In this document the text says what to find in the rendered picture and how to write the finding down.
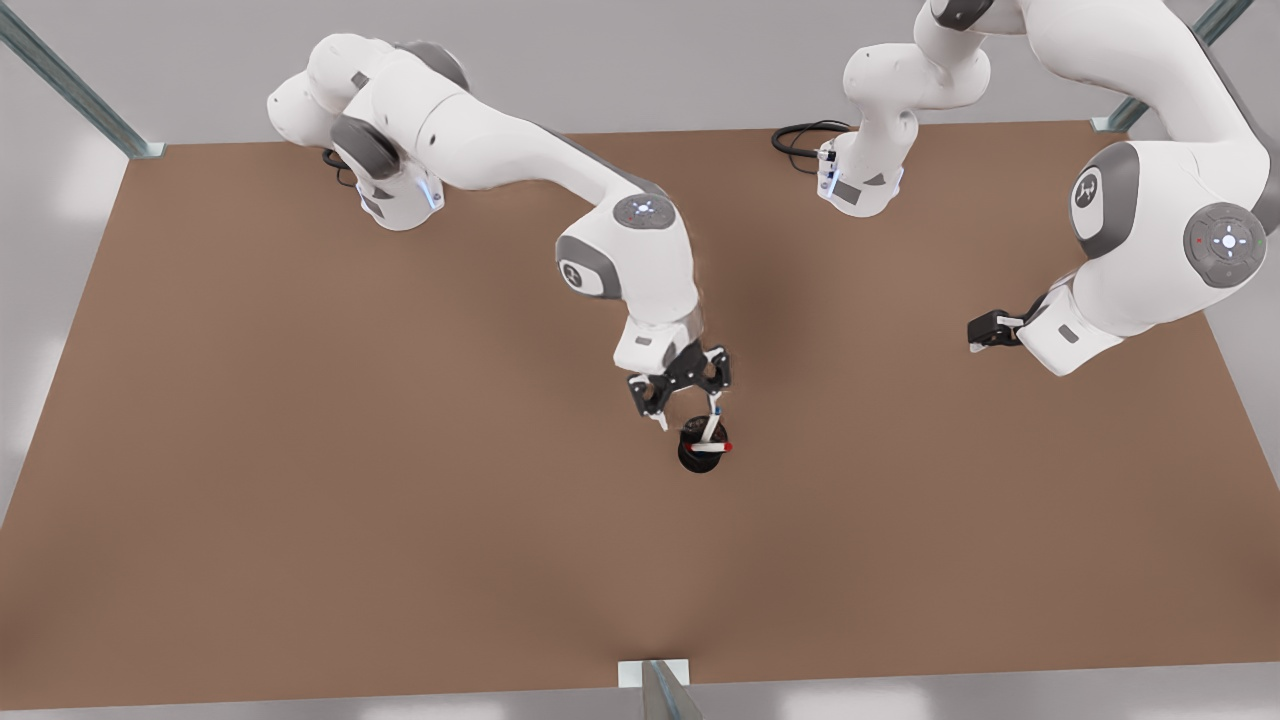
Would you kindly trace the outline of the black round pen holder cup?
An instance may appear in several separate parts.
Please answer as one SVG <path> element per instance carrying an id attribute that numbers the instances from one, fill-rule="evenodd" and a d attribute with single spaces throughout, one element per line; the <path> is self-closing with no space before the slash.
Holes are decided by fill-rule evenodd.
<path id="1" fill-rule="evenodd" d="M 692 473 L 708 473 L 712 471 L 719 462 L 721 459 L 727 454 L 691 454 L 685 448 L 687 443 L 701 442 L 701 432 L 707 424 L 707 416 L 694 416 L 685 421 L 680 429 L 680 445 L 677 447 L 677 459 L 681 465 Z M 730 442 L 728 432 L 722 421 L 716 429 L 714 442 Z"/>

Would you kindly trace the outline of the silver frame post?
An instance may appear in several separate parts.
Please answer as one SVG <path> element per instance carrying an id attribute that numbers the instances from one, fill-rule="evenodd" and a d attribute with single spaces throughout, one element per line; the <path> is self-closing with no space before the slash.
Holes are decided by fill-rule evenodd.
<path id="1" fill-rule="evenodd" d="M 618 688 L 639 688 L 643 720 L 705 720 L 689 694 L 687 659 L 627 660 L 617 664 Z"/>
<path id="2" fill-rule="evenodd" d="M 127 158 L 155 159 L 164 155 L 165 143 L 148 142 L 134 131 L 4 0 L 0 0 L 0 42 Z"/>
<path id="3" fill-rule="evenodd" d="M 1213 0 L 1187 26 L 1165 0 L 1100 0 L 1106 20 L 1092 22 L 1100 46 L 1091 59 L 1100 74 L 1088 82 L 1126 95 L 1110 115 L 1091 126 L 1124 133 L 1143 113 L 1155 111 L 1167 137 L 1179 142 L 1219 142 L 1265 136 L 1243 96 L 1211 51 L 1211 44 L 1254 3 Z"/>

